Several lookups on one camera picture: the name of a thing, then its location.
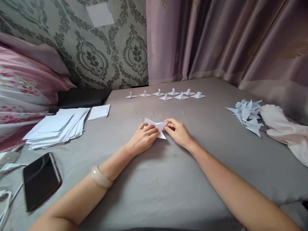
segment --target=white cloth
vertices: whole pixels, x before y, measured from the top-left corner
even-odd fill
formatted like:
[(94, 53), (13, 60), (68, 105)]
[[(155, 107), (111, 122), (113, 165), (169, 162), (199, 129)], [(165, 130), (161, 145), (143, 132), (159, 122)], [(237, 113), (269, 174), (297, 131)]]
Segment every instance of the white cloth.
[(270, 127), (266, 133), (288, 145), (293, 155), (308, 167), (308, 126), (289, 122), (280, 107), (265, 105), (260, 108), (265, 124)]

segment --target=phone screen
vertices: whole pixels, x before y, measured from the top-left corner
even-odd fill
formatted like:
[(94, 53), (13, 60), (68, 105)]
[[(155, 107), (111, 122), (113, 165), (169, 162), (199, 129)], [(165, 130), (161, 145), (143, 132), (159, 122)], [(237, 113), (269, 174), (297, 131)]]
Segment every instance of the phone screen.
[(32, 211), (60, 187), (60, 176), (51, 153), (38, 158), (23, 169), (26, 210)]

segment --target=gray bed sheet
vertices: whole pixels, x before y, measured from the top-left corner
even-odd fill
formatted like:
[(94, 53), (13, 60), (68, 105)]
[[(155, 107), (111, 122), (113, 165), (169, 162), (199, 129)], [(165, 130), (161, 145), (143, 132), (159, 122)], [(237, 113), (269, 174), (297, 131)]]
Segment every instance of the gray bed sheet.
[[(191, 88), (207, 97), (159, 100), (157, 96), (134, 95), (177, 92)], [(262, 138), (241, 125), (232, 112), (237, 101), (259, 100), (219, 78), (165, 83), (137, 89), (112, 91), (107, 118), (87, 121), (84, 134), (65, 145), (46, 150), (21, 152), (19, 163), (31, 163), (46, 152), (57, 160), (63, 184), (41, 207), (26, 213), (23, 189), (13, 203), (6, 230), (27, 230), (41, 214), (78, 183), (93, 165), (115, 153), (129, 141), (144, 118), (162, 122), (176, 118), (194, 139), (215, 157), (250, 182), (276, 204), (308, 199), (308, 168), (286, 145)], [(228, 211), (194, 158), (164, 132), (138, 155), (115, 180), (106, 196), (82, 223), (80, 230), (124, 230), (137, 227), (164, 227), (195, 230), (239, 230), (240, 224)], [(0, 186), (15, 191), (22, 182), (21, 169), (0, 180)]]

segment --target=damask wallpaper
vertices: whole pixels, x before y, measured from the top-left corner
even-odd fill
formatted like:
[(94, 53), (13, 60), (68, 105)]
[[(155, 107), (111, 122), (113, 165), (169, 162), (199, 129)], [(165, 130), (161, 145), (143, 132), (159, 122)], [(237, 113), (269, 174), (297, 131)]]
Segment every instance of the damask wallpaper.
[(81, 88), (148, 83), (145, 0), (109, 0), (115, 23), (95, 28), (85, 9), (108, 0), (0, 0), (0, 30), (47, 43)]

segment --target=hand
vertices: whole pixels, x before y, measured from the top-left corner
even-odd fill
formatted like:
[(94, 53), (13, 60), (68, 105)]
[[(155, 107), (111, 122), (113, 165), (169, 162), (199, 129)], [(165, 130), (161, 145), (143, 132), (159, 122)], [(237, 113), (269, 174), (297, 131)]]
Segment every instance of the hand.
[(195, 142), (184, 124), (175, 119), (164, 120), (164, 122), (166, 121), (169, 123), (164, 127), (164, 129), (177, 144), (188, 149), (188, 147)]
[(125, 145), (126, 150), (136, 156), (145, 150), (148, 150), (159, 134), (160, 132), (154, 125), (142, 123), (131, 140)]

